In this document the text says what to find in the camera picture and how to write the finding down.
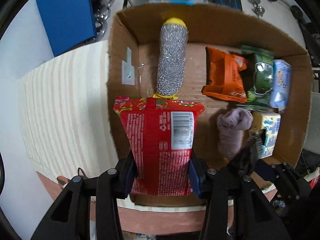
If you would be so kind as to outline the black snack packet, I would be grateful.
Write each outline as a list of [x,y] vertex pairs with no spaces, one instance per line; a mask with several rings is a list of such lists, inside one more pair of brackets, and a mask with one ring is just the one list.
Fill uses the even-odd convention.
[[249,138],[247,140],[247,146],[251,157],[254,160],[262,159],[264,157],[264,146],[266,141],[266,129],[249,131]]

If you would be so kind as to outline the yellow blue tissue pack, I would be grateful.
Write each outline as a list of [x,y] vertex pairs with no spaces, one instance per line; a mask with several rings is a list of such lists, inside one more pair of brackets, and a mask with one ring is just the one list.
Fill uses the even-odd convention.
[[274,112],[253,111],[253,121],[249,130],[250,134],[259,134],[262,140],[262,151],[259,159],[273,154],[276,144],[281,115]]

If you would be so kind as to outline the purple sock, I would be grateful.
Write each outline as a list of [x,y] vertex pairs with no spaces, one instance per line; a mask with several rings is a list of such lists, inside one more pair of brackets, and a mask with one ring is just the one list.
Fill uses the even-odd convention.
[[243,108],[235,108],[217,117],[219,152],[228,160],[233,159],[242,146],[244,131],[250,129],[253,115]]

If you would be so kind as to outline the red snack packet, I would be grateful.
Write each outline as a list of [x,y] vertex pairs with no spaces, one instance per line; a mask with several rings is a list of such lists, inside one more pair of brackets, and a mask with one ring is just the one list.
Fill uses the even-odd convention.
[[119,115],[137,165],[132,192],[188,195],[188,163],[204,106],[190,101],[118,96],[113,110]]

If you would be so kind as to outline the green wet wipes pack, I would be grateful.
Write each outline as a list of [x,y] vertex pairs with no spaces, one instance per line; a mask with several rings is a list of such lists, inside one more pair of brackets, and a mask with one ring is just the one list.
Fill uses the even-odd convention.
[[268,111],[274,81],[274,53],[246,45],[241,46],[241,52],[248,60],[247,68],[240,72],[247,101],[237,106],[249,111]]

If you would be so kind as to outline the orange snack packet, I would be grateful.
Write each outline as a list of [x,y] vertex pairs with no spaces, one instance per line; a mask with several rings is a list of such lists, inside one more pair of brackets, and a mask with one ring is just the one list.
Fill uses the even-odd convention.
[[245,103],[246,92],[240,72],[247,68],[248,61],[239,55],[206,47],[207,84],[202,94],[225,101]]

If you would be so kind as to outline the striped cat table mat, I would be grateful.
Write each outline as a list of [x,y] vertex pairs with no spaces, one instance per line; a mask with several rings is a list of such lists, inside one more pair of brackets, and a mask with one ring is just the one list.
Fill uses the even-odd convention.
[[[230,46],[188,43],[185,80],[179,100],[201,102],[194,150],[208,164],[218,167],[221,154],[216,116],[227,110],[227,102],[201,94],[206,83],[206,46],[225,52],[240,52]],[[121,82],[122,61],[135,68],[135,86]],[[137,44],[134,38],[114,38],[66,52],[40,65],[21,78],[19,110],[28,158],[44,187],[55,199],[61,191],[58,178],[71,179],[80,167],[97,177],[127,157],[130,143],[119,116],[114,112],[116,96],[151,97],[156,86],[159,43]],[[138,195],[144,203],[118,200],[121,226],[141,233],[176,233],[202,227],[204,211],[199,200],[189,197]]]

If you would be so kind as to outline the open cardboard box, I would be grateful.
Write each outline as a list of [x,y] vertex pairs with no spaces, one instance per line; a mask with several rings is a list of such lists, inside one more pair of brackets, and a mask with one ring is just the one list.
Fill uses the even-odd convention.
[[307,51],[278,28],[213,5],[145,4],[114,16],[109,55],[111,131],[119,157],[134,156],[135,203],[199,204],[191,155],[226,166],[260,117],[248,107],[273,108],[277,87],[289,100],[263,160],[296,166],[312,69]]

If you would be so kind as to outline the chrome dumbbell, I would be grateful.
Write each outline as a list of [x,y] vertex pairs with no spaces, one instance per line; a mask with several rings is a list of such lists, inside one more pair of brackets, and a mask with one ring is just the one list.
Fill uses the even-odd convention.
[[253,8],[253,12],[257,15],[257,17],[263,17],[265,9],[262,6],[255,6]]
[[248,0],[249,3],[253,4],[254,7],[257,7],[260,3],[261,0]]

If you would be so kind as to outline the silver mesh yellow scrubber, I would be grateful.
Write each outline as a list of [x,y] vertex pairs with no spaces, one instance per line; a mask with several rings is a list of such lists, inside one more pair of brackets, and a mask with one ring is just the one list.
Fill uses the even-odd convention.
[[177,99],[183,85],[186,64],[188,28],[177,17],[166,20],[160,30],[160,52],[154,98]]

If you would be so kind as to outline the black barbell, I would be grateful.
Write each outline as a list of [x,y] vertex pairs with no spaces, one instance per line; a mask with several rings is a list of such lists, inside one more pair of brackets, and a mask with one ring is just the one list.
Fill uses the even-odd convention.
[[311,23],[311,20],[307,17],[307,15],[303,12],[303,10],[296,5],[295,3],[290,3],[287,0],[268,0],[269,2],[277,2],[280,1],[284,3],[289,10],[291,11],[294,18],[298,21],[299,24],[307,25]]

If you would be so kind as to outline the blue folded mat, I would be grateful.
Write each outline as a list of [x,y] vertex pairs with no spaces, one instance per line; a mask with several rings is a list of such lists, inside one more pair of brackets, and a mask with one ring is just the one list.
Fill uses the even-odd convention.
[[36,4],[54,56],[97,35],[91,0],[36,0]]

